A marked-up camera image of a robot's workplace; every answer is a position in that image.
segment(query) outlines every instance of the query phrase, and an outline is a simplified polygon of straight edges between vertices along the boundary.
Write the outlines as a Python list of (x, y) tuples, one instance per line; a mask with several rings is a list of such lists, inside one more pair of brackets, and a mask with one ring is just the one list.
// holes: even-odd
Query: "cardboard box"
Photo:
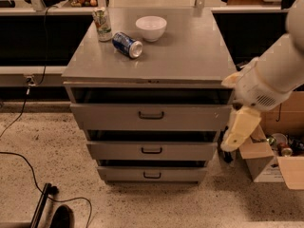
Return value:
[[(252, 138), (265, 139), (265, 133), (304, 136), (304, 92), (294, 92), (280, 112), (278, 106), (262, 114)], [(267, 142), (253, 143), (251, 138), (239, 152), (254, 182), (285, 182), (289, 189), (304, 190), (304, 157), (279, 157)]]

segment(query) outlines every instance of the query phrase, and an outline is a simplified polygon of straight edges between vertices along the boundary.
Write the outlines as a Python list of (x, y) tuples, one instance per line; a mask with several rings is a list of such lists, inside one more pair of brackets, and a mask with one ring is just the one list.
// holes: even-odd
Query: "white robotic hand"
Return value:
[(304, 84), (304, 0), (294, 2), (286, 27), (289, 33), (222, 82), (235, 89), (237, 101), (243, 105), (231, 112), (222, 150), (238, 149), (258, 126), (261, 111), (283, 103)]

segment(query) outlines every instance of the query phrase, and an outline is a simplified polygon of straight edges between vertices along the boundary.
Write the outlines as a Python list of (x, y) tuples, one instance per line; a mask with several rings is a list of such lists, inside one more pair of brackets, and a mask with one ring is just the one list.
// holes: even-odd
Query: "gray countertop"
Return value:
[[(210, 9), (110, 8), (109, 12), (113, 34), (121, 31), (142, 41), (142, 55), (129, 59), (111, 41), (99, 42), (92, 24), (63, 73), (66, 80), (219, 83), (236, 71)], [(166, 32), (157, 42), (145, 42), (136, 29), (136, 20), (146, 15), (167, 20)]]

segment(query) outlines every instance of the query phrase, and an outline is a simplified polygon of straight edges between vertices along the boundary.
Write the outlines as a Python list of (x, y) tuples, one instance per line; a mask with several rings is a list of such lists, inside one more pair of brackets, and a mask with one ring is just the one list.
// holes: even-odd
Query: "concrete floor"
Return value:
[[(19, 110), (20, 105), (0, 108), (0, 132)], [(91, 200), (90, 228), (304, 227), (304, 191), (291, 191), (284, 183), (253, 183), (238, 154), (227, 164), (216, 153), (200, 185), (105, 184), (68, 105), (28, 104), (21, 119), (0, 139), (0, 151), (24, 155), (41, 188), (50, 182), (60, 189), (57, 200)], [(0, 155), (0, 160), (0, 222), (30, 221), (40, 198), (31, 171), (19, 157)], [(88, 203), (66, 204), (74, 212), (75, 227), (86, 227)], [(47, 202), (40, 227), (49, 227), (59, 205)]]

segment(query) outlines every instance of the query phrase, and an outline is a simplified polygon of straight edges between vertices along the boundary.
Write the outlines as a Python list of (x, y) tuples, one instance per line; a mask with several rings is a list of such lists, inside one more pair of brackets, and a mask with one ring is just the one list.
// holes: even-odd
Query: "black drawer handle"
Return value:
[(162, 111), (159, 114), (144, 114), (141, 111), (139, 111), (139, 118), (140, 119), (146, 119), (146, 120), (160, 120), (163, 119), (164, 112)]
[(158, 176), (148, 176), (143, 172), (143, 177), (146, 179), (160, 179), (162, 177), (162, 173), (160, 172)]
[(158, 155), (161, 152), (162, 152), (162, 148), (161, 147), (160, 147), (160, 150), (158, 150), (158, 151), (153, 151), (153, 150), (147, 151), (147, 150), (144, 150), (144, 148), (142, 147), (142, 153), (143, 154)]

